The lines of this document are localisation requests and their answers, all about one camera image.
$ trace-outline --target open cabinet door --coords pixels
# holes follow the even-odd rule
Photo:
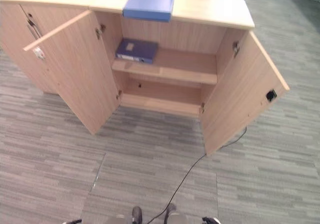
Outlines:
[[[233,41],[236,40],[227,41],[231,50]],[[223,146],[289,90],[252,31],[244,34],[239,47],[237,55],[223,69],[200,117],[207,155]]]
[[[46,67],[58,94],[92,134],[119,105],[99,27],[95,13],[87,10],[24,48]],[[36,48],[43,59],[36,57]]]

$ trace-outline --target wooden cabinet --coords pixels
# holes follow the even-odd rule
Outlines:
[[[96,11],[1,7],[5,51],[37,87],[58,93],[92,134],[119,105],[191,116],[200,118],[209,155],[289,90],[251,31],[244,0],[175,0],[170,22],[124,18],[123,2],[97,0]],[[115,58],[124,37],[158,42],[154,63]]]
[[[1,3],[0,42],[6,54],[43,92],[56,93],[50,75],[43,65],[26,56],[23,47],[35,41],[28,28],[27,18],[18,3]]]

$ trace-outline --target cabinet shelf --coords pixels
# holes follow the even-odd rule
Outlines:
[[[116,58],[112,69],[187,82],[217,83],[216,58],[212,54],[159,48],[152,64]]]
[[[143,80],[129,80],[121,105],[199,117],[200,89]]]

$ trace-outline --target door hinge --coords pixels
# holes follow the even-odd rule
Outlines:
[[[118,99],[120,98],[121,94],[122,94],[122,90],[119,90],[119,91],[118,91],[118,94],[116,95],[115,98],[118,100]]]
[[[104,24],[100,24],[100,28],[95,28],[95,32],[96,32],[95,34],[98,39],[100,39],[105,29],[106,29],[106,26]]]
[[[205,111],[205,103],[201,103],[201,113],[204,113],[204,111]]]
[[[236,57],[237,54],[239,53],[239,50],[240,50],[239,41],[233,42],[232,49],[233,49],[233,52],[234,52],[234,56],[233,57]]]

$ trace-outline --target lock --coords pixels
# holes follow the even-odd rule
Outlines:
[[[41,48],[38,46],[33,49],[34,54],[36,55],[37,58],[39,59],[45,59],[45,53],[41,50]]]

